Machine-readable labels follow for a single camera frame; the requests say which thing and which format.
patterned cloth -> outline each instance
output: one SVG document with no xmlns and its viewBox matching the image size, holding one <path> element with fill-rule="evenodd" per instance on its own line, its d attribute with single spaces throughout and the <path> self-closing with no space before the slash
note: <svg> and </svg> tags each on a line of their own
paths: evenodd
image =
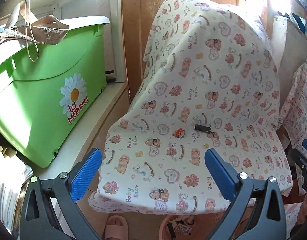
<svg viewBox="0 0 307 240">
<path fill-rule="evenodd" d="M 295 204 L 288 204 L 284 205 L 285 215 L 286 215 L 286 228 L 287 228 L 287 235 L 286 239 L 289 239 L 290 232 L 297 224 L 297 216 L 300 210 L 300 206 L 302 203 L 295 203 Z"/>
<path fill-rule="evenodd" d="M 151 26 L 144 81 L 108 131 L 98 191 L 103 212 L 206 213 L 228 207 L 204 163 L 215 148 L 238 172 L 292 178 L 273 127 L 279 78 L 259 17 L 209 0 L 165 0 Z M 195 124 L 212 128 L 207 134 Z M 175 133 L 178 129 L 184 132 Z"/>
<path fill-rule="evenodd" d="M 284 126 L 288 132 L 292 148 L 298 149 L 307 157 L 302 141 L 307 139 L 307 63 L 294 73 L 292 88 L 281 108 L 278 127 Z M 304 178 L 301 169 L 296 165 L 299 194 L 306 192 L 302 188 Z"/>
</svg>

daisy sticker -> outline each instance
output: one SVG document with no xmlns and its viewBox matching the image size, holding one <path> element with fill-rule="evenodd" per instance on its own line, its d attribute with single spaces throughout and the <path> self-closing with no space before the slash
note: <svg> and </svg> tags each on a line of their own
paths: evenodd
<svg viewBox="0 0 307 240">
<path fill-rule="evenodd" d="M 69 124 L 78 116 L 79 112 L 88 103 L 86 92 L 86 81 L 80 74 L 74 74 L 73 77 L 64 80 L 65 86 L 60 89 L 64 97 L 60 100 L 60 106 L 63 106 L 62 113 L 67 114 Z"/>
</svg>

small orange object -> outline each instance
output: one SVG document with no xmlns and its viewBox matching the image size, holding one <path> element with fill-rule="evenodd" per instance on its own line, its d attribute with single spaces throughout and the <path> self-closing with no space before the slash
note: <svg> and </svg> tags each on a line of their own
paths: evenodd
<svg viewBox="0 0 307 240">
<path fill-rule="evenodd" d="M 184 132 L 184 129 L 179 128 L 178 130 L 175 130 L 175 135 L 180 135 L 182 132 Z"/>
</svg>

slipper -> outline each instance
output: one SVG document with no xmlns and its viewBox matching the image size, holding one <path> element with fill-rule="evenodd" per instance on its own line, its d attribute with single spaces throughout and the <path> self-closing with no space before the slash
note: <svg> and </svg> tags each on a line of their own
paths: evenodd
<svg viewBox="0 0 307 240">
<path fill-rule="evenodd" d="M 128 240 L 128 224 L 124 217 L 111 216 L 105 229 L 105 240 Z"/>
</svg>

metal bolt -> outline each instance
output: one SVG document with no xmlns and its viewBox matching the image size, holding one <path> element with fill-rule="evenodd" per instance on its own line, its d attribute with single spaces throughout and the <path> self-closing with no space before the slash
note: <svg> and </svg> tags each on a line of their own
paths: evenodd
<svg viewBox="0 0 307 240">
<path fill-rule="evenodd" d="M 248 178 L 248 174 L 245 173 L 245 172 L 241 172 L 241 173 L 239 173 L 239 177 L 242 178 L 242 179 L 246 179 L 246 178 Z"/>
<path fill-rule="evenodd" d="M 34 177 L 32 177 L 32 178 L 30 179 L 31 182 L 36 182 L 37 180 L 38 180 L 38 178 L 37 178 L 36 176 L 34 176 Z"/>
<path fill-rule="evenodd" d="M 68 176 L 68 173 L 66 173 L 66 172 L 62 172 L 62 173 L 59 174 L 59 178 L 61 178 L 61 179 L 64 179 L 67 176 Z"/>
<path fill-rule="evenodd" d="M 273 176 L 271 176 L 271 177 L 269 178 L 269 181 L 272 182 L 272 183 L 275 183 L 275 182 L 276 182 L 276 178 L 273 177 Z"/>
</svg>

